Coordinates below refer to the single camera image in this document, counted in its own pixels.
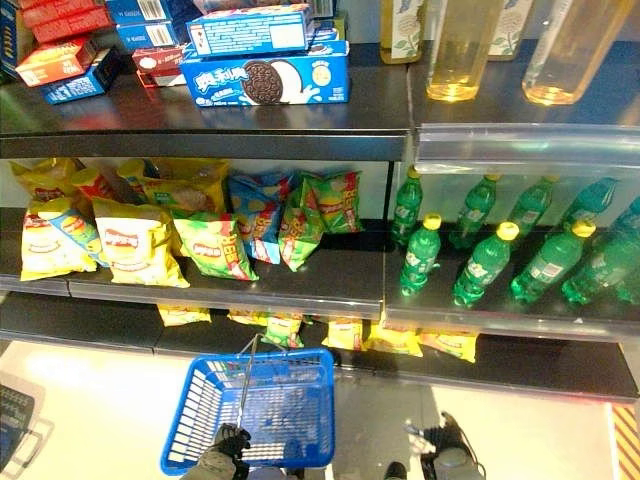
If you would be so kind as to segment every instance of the green chips bag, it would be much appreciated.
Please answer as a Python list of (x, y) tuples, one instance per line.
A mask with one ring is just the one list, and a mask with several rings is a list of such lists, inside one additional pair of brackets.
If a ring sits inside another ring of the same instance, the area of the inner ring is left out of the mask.
[(172, 215), (183, 245), (203, 275), (258, 280), (232, 215), (198, 212), (189, 216), (177, 211)]
[(352, 233), (362, 230), (358, 216), (360, 172), (305, 176), (313, 190), (322, 221), (328, 233)]
[(320, 244), (323, 232), (315, 196), (305, 179), (287, 199), (278, 236), (280, 256), (292, 271), (298, 270)]

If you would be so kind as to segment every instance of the blue shopping basket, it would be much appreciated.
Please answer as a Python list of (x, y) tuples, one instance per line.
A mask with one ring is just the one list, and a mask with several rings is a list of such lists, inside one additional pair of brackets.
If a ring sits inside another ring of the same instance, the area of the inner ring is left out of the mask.
[[(193, 360), (160, 462), (167, 475), (195, 465), (223, 423), (235, 423), (251, 355), (202, 355)], [(333, 458), (333, 357), (302, 349), (253, 356), (242, 427), (252, 467), (323, 467)]]

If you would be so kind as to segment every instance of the floor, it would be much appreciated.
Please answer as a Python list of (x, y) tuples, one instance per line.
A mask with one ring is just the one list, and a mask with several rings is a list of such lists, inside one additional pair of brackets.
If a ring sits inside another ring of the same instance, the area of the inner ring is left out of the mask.
[[(0, 479), (170, 478), (159, 458), (189, 358), (24, 342), (5, 348), (0, 381), (36, 398), (33, 429), (43, 446), (26, 469), (12, 465)], [(638, 365), (638, 345), (626, 351)], [(392, 460), (421, 479), (424, 445), (404, 424), (434, 426), (441, 410), (464, 428), (491, 480), (616, 478), (607, 403), (346, 374), (337, 375), (335, 395), (336, 455), (329, 470), (308, 472), (311, 480), (381, 479)], [(34, 445), (23, 447), (25, 458)]]

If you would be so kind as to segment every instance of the oreo cookie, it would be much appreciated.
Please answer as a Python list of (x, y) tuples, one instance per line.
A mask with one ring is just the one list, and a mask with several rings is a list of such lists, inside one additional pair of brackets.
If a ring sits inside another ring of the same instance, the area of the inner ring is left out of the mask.
[(242, 81), (244, 93), (258, 105), (280, 103), (282, 79), (269, 63), (253, 60), (244, 66), (249, 77)]

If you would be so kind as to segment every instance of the blue cookie box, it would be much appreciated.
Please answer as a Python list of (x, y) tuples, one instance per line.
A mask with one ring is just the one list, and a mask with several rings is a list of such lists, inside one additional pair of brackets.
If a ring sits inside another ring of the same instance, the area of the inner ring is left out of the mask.
[(163, 22), (177, 17), (186, 22), (201, 15), (191, 0), (107, 0), (107, 8), (113, 21), (121, 25)]
[(349, 101), (348, 57), (349, 43), (344, 40), (314, 43), (308, 52), (293, 55), (223, 59), (198, 58), (189, 44), (180, 68), (199, 107), (258, 105), (245, 94), (242, 83), (248, 79), (244, 66), (256, 61), (279, 63), (281, 79), (280, 72), (288, 75), (277, 104), (344, 103)]
[(98, 52), (84, 75), (48, 83), (40, 87), (40, 91), (52, 105), (100, 95), (109, 89), (121, 66), (117, 50), (104, 49)]
[(315, 23), (309, 5), (213, 12), (187, 24), (194, 56), (201, 58), (304, 51)]

